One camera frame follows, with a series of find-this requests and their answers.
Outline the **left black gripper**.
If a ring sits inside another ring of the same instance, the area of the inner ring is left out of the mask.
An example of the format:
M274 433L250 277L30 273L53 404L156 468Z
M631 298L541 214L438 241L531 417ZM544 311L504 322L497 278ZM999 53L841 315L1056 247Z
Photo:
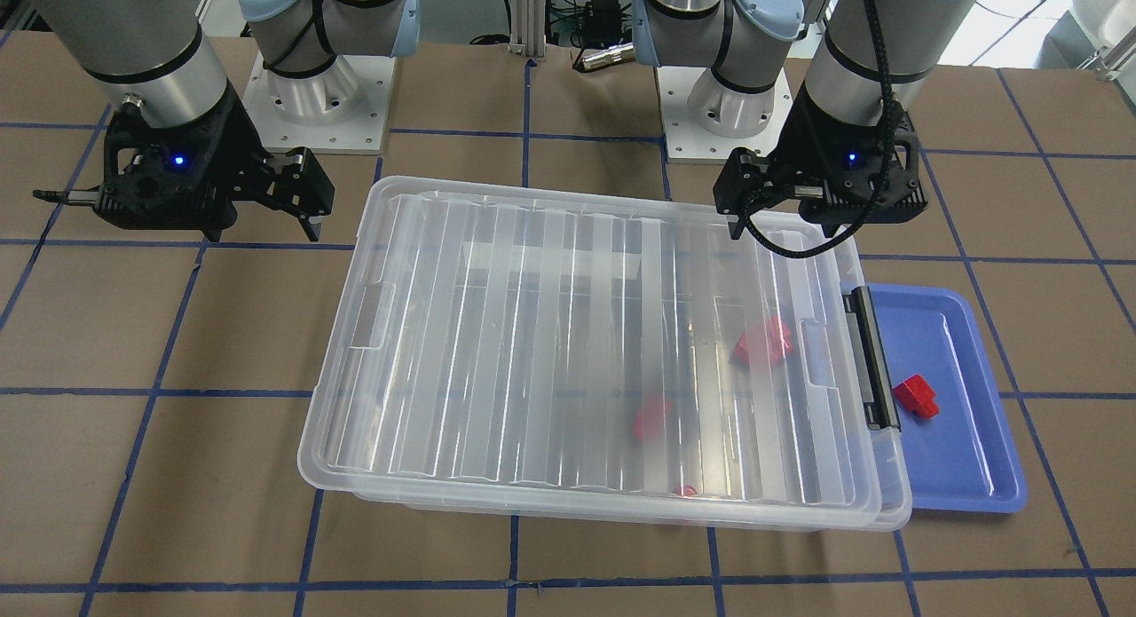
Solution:
M889 107L891 152L878 120L868 126L844 123L824 111L801 87L770 157L750 148L734 148L715 180L715 211L735 218L730 237L747 232L755 241L768 237L755 230L755 212L792 199L794 186L820 187L797 211L833 236L872 209L869 224L902 224L928 207L920 177L920 143L911 116L902 105Z

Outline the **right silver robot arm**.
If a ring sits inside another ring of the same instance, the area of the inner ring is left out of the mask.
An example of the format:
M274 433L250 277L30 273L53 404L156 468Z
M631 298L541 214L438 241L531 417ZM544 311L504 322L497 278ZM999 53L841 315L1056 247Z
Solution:
M219 240L239 203L289 212L320 239L335 187L296 135L267 147L201 23L174 0L28 0L112 105L102 178L35 191L122 230L195 230ZM414 55L421 0L239 0L261 55L264 100L296 126L361 112L353 56Z

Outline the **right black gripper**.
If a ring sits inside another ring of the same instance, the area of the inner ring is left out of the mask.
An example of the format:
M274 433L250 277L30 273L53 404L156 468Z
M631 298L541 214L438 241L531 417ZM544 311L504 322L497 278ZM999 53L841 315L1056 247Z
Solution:
M48 191L37 200L91 209L124 230L199 230L218 241L239 219L235 202L289 212L312 243L335 187L312 149L267 155L236 90L197 120L158 130L143 107L119 105L103 139L100 186Z

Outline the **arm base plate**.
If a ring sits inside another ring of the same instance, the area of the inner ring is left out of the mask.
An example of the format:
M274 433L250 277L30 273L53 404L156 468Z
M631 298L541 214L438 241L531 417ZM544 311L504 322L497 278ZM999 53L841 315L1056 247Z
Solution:
M726 90L709 68L659 67L655 77L671 162L722 162L740 145L769 155L793 103L785 70L759 94Z
M304 145L316 155L381 155L398 60L339 56L304 80L264 70L261 56L242 100L264 148L284 153Z

